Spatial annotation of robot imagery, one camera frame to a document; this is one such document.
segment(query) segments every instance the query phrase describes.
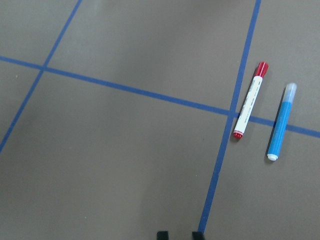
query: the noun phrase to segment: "blue marker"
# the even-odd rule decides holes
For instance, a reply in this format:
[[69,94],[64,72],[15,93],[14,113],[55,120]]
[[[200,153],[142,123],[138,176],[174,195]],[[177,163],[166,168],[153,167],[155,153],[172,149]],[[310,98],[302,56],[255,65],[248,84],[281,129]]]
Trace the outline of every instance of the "blue marker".
[[278,119],[275,124],[273,136],[267,154],[268,159],[271,161],[275,161],[279,157],[296,90],[297,84],[295,83],[289,83],[285,88]]

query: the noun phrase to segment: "red marker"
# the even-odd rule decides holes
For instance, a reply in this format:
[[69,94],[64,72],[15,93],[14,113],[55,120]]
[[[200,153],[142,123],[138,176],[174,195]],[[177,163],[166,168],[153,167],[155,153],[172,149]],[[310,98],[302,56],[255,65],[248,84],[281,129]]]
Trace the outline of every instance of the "red marker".
[[252,109],[254,108],[254,104],[255,104],[263,77],[265,76],[268,70],[268,67],[269,65],[265,61],[260,62],[258,65],[258,68],[252,80],[249,92],[246,95],[239,119],[236,122],[234,131],[233,131],[233,136],[236,139],[241,139],[245,133],[245,130],[249,121],[249,117],[251,115]]

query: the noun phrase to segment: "marker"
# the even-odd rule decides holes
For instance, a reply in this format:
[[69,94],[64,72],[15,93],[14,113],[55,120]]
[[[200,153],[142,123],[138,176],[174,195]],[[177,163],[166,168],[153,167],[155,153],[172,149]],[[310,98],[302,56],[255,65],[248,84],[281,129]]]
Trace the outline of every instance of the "marker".
[[275,161],[279,157],[296,90],[297,84],[295,83],[289,83],[285,87],[279,115],[276,120],[269,151],[267,154],[268,159],[271,161]]
[[269,65],[265,61],[260,62],[258,65],[258,68],[252,80],[249,92],[246,95],[239,119],[236,122],[234,131],[233,131],[233,136],[236,139],[241,139],[245,133],[245,130],[250,118],[250,114],[252,112],[252,109],[254,108],[254,104],[255,104],[263,77],[265,76],[268,70],[268,67]]

